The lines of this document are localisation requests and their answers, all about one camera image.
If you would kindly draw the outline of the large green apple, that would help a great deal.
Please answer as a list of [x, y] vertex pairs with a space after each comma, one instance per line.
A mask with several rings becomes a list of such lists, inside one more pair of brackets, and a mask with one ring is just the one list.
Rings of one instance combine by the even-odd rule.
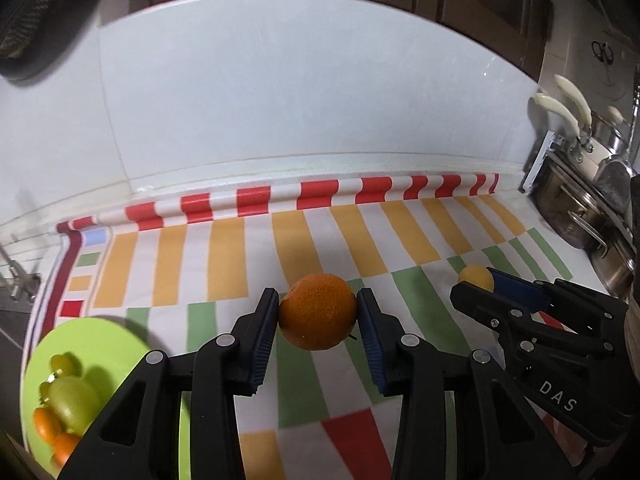
[[82, 437], [101, 411], [96, 392], [82, 378], [56, 378], [49, 387], [49, 405], [63, 426]]

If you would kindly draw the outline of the large orange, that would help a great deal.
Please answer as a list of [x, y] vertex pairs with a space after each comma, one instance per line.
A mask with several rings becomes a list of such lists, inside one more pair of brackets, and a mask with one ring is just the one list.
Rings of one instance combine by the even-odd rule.
[[61, 432], [53, 442], [52, 460], [59, 467], [63, 467], [75, 451], [75, 448], [77, 448], [79, 442], [80, 437], [78, 437], [77, 434]]

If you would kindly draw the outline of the small yellow lemon fruit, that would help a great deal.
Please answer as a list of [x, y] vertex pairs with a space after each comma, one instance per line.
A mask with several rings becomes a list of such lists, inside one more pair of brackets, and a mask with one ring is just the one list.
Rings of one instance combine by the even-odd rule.
[[458, 282], [467, 282], [488, 292], [493, 292], [495, 289], [495, 281], [491, 272], [479, 264], [465, 266], [458, 275]]

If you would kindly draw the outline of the small orange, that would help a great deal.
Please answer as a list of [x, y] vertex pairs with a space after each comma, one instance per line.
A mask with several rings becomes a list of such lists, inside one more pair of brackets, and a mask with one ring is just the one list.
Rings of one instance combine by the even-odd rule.
[[32, 413], [35, 430], [43, 442], [53, 446], [55, 440], [63, 432], [62, 425], [55, 414], [46, 406], [36, 408]]

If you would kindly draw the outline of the dark green-yellow citrus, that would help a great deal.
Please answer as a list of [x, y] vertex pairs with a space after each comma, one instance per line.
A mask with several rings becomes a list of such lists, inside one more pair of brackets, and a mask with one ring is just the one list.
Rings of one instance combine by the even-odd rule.
[[49, 366], [54, 377], [81, 375], [79, 362], [69, 353], [55, 354], [50, 357]]

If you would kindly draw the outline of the orange with stem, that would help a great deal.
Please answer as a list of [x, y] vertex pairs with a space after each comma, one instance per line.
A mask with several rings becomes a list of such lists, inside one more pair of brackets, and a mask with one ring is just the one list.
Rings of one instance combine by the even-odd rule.
[[347, 338], [356, 324], [357, 301], [342, 278], [309, 274], [298, 280], [279, 306], [279, 326], [293, 346], [329, 350]]

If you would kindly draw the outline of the yellow-green apple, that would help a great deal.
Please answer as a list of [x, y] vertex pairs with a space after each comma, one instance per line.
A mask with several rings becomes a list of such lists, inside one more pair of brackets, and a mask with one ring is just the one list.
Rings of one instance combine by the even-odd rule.
[[39, 402], [40, 402], [42, 405], [48, 405], [48, 404], [49, 404], [49, 399], [50, 399], [49, 391], [50, 391], [50, 387], [51, 387], [50, 382], [42, 382], [42, 383], [39, 385]]

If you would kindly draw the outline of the stainless steel pot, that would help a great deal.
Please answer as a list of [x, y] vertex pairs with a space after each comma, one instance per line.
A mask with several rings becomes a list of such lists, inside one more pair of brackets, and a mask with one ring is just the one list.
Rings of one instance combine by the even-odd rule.
[[608, 251], [605, 212], [592, 194], [550, 156], [542, 163], [532, 196], [542, 218], [570, 246]]

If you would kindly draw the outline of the lime green plate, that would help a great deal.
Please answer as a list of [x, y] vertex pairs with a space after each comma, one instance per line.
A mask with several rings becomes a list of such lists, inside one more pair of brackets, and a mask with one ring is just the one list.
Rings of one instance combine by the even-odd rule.
[[69, 353], [79, 364], [81, 377], [106, 402], [149, 351], [149, 346], [136, 334], [104, 318], [66, 321], [35, 346], [22, 379], [21, 421], [25, 445], [48, 474], [56, 477], [60, 468], [52, 460], [52, 446], [38, 436], [32, 412], [40, 405], [39, 385], [51, 373], [50, 357]]

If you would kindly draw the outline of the striped colourful tablecloth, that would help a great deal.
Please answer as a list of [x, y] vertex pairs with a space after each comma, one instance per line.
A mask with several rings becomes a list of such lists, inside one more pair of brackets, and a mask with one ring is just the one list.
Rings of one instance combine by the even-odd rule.
[[[25, 339], [104, 318], [171, 356], [198, 350], [254, 309], [329, 273], [372, 289], [408, 333], [442, 351], [495, 351], [451, 307], [470, 264], [526, 280], [599, 288], [586, 254], [563, 242], [500, 174], [303, 181], [165, 198], [56, 227], [61, 249]], [[378, 393], [358, 338], [308, 352], [277, 338], [257, 393], [235, 402], [251, 479], [386, 479], [400, 400]]]

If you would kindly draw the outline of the steel faucet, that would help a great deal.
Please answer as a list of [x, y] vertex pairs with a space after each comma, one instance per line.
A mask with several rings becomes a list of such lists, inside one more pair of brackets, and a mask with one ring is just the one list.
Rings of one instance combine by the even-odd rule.
[[18, 263], [6, 252], [3, 246], [0, 246], [0, 254], [11, 273], [10, 278], [1, 277], [1, 288], [9, 293], [9, 297], [13, 301], [26, 300], [33, 304], [41, 285], [40, 275], [28, 273], [21, 263]]

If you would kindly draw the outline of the dark hanging colander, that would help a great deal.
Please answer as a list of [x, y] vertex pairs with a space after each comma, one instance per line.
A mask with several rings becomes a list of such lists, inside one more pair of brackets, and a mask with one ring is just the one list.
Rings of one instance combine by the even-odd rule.
[[1, 76], [46, 70], [76, 39], [100, 0], [1, 0]]

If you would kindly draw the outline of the white dish rack bracket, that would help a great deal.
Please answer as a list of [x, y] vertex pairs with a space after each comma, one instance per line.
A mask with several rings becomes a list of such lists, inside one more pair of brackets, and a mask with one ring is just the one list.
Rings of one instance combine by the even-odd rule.
[[547, 158], [548, 153], [555, 148], [562, 148], [564, 139], [559, 133], [549, 130], [541, 141], [540, 147], [537, 148], [535, 156], [532, 161], [526, 166], [524, 179], [520, 185], [520, 191], [524, 195], [529, 195], [534, 188], [535, 181], [542, 169], [544, 160]]

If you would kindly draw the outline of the cream handled utensil front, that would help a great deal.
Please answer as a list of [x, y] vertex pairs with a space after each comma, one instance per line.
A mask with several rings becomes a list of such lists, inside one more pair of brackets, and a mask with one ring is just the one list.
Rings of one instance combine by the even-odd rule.
[[548, 94], [537, 92], [533, 95], [533, 100], [547, 112], [563, 119], [570, 149], [573, 152], [578, 152], [582, 147], [582, 127], [591, 120], [591, 110], [588, 103], [585, 100], [574, 99], [579, 114], [579, 118], [576, 118], [564, 104]]

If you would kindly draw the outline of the cream handled utensil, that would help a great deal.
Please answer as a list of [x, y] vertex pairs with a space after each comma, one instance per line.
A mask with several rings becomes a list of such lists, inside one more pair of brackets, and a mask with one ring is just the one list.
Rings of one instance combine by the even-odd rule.
[[574, 99], [579, 114], [579, 118], [576, 118], [564, 104], [548, 94], [537, 92], [533, 95], [533, 100], [547, 112], [563, 119], [570, 149], [573, 152], [578, 152], [582, 147], [582, 127], [591, 120], [591, 110], [588, 103], [585, 100]]
[[553, 75], [554, 82], [558, 89], [569, 98], [576, 106], [578, 111], [579, 125], [585, 130], [585, 132], [592, 133], [592, 111], [585, 96], [578, 89], [573, 81], [570, 81], [566, 77], [560, 74]]

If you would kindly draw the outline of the cream handled utensil rear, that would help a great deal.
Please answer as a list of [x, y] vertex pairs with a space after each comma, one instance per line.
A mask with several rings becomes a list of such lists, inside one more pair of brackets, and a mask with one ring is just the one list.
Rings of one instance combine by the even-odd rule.
[[554, 82], [558, 89], [569, 98], [576, 106], [578, 111], [579, 125], [585, 130], [585, 132], [592, 133], [592, 111], [585, 96], [578, 89], [573, 81], [570, 81], [566, 77], [560, 74], [553, 75]]

